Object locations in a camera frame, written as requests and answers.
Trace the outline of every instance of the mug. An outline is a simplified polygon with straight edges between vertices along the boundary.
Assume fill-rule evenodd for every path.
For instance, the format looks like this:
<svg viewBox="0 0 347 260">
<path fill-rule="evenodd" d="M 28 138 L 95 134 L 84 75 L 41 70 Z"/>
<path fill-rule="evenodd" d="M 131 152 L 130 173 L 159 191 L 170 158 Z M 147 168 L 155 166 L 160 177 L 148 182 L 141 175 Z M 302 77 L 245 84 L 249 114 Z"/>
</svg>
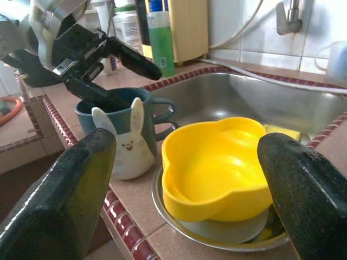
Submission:
<svg viewBox="0 0 347 260">
<path fill-rule="evenodd" d="M 323 68 L 317 63 L 317 56 L 329 48 L 329 62 L 327 67 Z M 329 46 L 321 48 L 314 58 L 314 65 L 325 72 L 327 82 L 347 87 L 347 41 L 333 42 Z"/>
<path fill-rule="evenodd" d="M 118 95 L 129 103 L 132 103 L 133 100 L 137 97 L 142 100 L 144 109 L 142 136 L 146 141 L 150 151 L 154 156 L 156 156 L 156 142 L 163 140 L 168 134 L 170 134 L 178 127 L 175 122 L 169 120 L 170 117 L 172 117 L 175 113 L 175 104 L 171 100 L 164 97 L 152 97 L 150 92 L 140 88 L 117 88 L 109 91 Z M 153 116 L 153 105 L 156 104 L 167 104 L 169 105 L 169 108 L 163 114 Z M 84 101 L 79 102 L 75 107 L 75 112 L 77 113 L 82 130 L 85 135 L 96 129 L 92 118 L 92 108 L 93 107 L 91 105 Z M 117 112 L 106 113 L 106 115 L 111 120 L 118 134 L 124 134 L 131 131 L 131 108 Z M 163 132 L 155 133 L 154 125 L 163 123 L 170 123 L 171 126 Z"/>
</svg>

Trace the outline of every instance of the stainless steel bowl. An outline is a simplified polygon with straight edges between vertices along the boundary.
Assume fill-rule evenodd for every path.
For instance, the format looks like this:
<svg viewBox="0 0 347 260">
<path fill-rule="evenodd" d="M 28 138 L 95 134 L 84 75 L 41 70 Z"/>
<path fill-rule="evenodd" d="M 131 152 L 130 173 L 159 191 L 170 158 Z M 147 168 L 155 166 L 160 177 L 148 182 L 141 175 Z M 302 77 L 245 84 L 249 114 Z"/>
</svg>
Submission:
<svg viewBox="0 0 347 260">
<path fill-rule="evenodd" d="M 284 230 L 281 220 L 279 219 L 275 209 L 271 206 L 268 210 L 268 218 L 262 231 L 247 243 L 225 243 L 202 237 L 183 227 L 175 220 L 166 210 L 163 202 L 162 190 L 163 168 L 161 167 L 153 176 L 152 181 L 152 198 L 160 215 L 166 222 L 185 237 L 196 241 L 200 244 L 234 252 L 258 252 L 273 249 L 290 243 L 290 240 Z"/>
</svg>

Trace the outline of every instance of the bunny figurine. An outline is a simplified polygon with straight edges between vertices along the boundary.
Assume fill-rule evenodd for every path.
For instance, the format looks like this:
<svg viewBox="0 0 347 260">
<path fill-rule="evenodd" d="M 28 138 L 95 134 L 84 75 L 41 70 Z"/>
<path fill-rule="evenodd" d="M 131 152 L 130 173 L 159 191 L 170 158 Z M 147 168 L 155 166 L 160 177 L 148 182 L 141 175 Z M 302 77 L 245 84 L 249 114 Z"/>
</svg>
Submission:
<svg viewBox="0 0 347 260">
<path fill-rule="evenodd" d="M 109 130 L 115 136 L 117 149 L 112 174 L 121 180 L 132 179 L 145 173 L 154 163 L 145 139 L 141 135 L 144 122 L 144 109 L 140 98 L 131 104 L 130 132 L 118 134 L 111 120 L 98 107 L 92 108 L 92 117 L 96 127 Z"/>
</svg>

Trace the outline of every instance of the tiled countertop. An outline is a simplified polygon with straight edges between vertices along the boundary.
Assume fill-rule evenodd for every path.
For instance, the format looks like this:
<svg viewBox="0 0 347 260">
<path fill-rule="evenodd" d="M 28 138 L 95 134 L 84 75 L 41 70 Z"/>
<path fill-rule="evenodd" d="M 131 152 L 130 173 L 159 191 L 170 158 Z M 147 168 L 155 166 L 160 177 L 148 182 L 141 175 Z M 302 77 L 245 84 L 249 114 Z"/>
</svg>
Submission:
<svg viewBox="0 0 347 260">
<path fill-rule="evenodd" d="M 0 126 L 0 174 L 63 150 L 40 99 L 20 98 L 20 112 Z"/>
<path fill-rule="evenodd" d="M 287 76 L 302 80 L 323 83 L 321 75 L 299 73 L 288 70 L 266 69 L 264 67 L 233 62 L 247 70 L 272 75 Z M 177 69 L 177 80 L 218 70 L 216 66 L 205 63 L 188 63 Z M 120 87 L 142 87 L 154 90 L 166 86 L 174 80 L 163 80 L 159 84 L 135 73 L 121 69 L 111 76 L 100 76 L 95 83 L 106 89 Z M 79 99 L 69 93 L 63 84 L 42 89 L 26 89 L 28 96 L 43 95 L 44 105 L 63 144 L 68 147 L 83 138 L 84 134 L 74 112 Z M 347 161 L 343 151 L 347 148 L 347 114 L 332 123 L 313 143 L 318 151 L 327 156 L 341 172 L 347 174 Z M 257 254 L 240 254 L 215 250 L 190 241 L 172 229 L 157 212 L 151 197 L 152 177 L 160 166 L 160 153 L 156 164 L 137 179 L 110 181 L 104 209 L 101 213 L 114 240 L 127 259 L 293 259 L 295 254 L 290 243 L 271 251 Z"/>
</svg>

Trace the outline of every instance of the white bottle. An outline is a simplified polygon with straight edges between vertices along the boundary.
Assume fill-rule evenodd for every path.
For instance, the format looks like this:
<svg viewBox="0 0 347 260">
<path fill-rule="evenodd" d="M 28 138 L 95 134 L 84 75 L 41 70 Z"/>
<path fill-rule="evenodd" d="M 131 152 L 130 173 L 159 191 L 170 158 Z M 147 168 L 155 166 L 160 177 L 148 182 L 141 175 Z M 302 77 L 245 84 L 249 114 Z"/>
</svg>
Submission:
<svg viewBox="0 0 347 260">
<path fill-rule="evenodd" d="M 141 35 L 135 5 L 115 8 L 114 12 L 113 23 L 116 37 L 142 54 Z"/>
</svg>

